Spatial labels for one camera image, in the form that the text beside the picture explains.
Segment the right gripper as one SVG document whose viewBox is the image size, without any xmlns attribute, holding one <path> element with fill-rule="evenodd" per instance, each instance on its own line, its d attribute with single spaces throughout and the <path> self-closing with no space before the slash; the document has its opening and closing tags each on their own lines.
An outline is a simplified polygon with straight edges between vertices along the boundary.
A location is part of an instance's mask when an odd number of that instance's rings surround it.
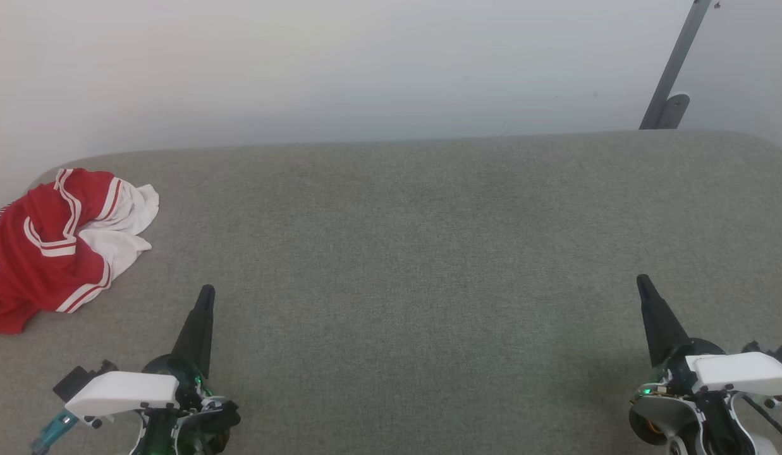
<svg viewBox="0 0 782 455">
<path fill-rule="evenodd" d="M 772 427 L 778 406 L 778 352 L 749 343 L 726 354 L 691 339 L 647 274 L 636 278 L 654 375 L 631 399 L 634 434 L 668 454 L 775 454 L 771 440 L 740 420 L 743 401 Z"/>
</svg>

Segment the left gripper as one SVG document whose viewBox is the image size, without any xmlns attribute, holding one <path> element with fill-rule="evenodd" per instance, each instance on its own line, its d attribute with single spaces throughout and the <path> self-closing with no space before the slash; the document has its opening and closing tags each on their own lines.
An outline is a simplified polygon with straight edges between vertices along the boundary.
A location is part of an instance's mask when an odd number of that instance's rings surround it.
<svg viewBox="0 0 782 455">
<path fill-rule="evenodd" d="M 216 291 L 203 285 L 171 354 L 150 361 L 143 372 L 173 375 L 176 404 L 137 411 L 140 433 L 131 454 L 220 454 L 241 422 L 238 405 L 212 393 L 212 326 Z"/>
</svg>

